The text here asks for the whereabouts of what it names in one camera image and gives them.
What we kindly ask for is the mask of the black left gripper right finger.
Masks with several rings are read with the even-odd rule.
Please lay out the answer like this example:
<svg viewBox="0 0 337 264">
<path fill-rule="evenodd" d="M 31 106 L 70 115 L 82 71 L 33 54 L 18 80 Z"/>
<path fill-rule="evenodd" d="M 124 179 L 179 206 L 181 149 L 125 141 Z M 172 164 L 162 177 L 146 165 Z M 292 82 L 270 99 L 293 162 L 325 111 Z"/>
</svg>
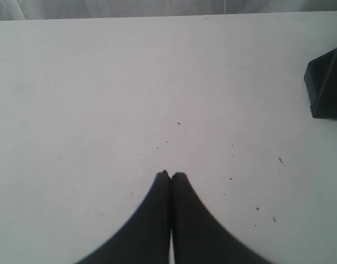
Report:
<svg viewBox="0 0 337 264">
<path fill-rule="evenodd" d="M 213 217 L 185 173 L 172 176 L 171 188 L 175 263 L 269 263 Z"/>
</svg>

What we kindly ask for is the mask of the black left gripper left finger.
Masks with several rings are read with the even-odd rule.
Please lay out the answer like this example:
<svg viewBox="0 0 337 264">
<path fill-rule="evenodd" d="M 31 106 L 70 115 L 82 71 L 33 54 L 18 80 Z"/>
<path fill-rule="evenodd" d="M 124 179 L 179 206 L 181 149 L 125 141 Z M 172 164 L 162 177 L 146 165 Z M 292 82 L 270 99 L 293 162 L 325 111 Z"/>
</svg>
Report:
<svg viewBox="0 0 337 264">
<path fill-rule="evenodd" d="M 171 179 L 163 170 L 128 221 L 82 263 L 169 263 Z"/>
</svg>

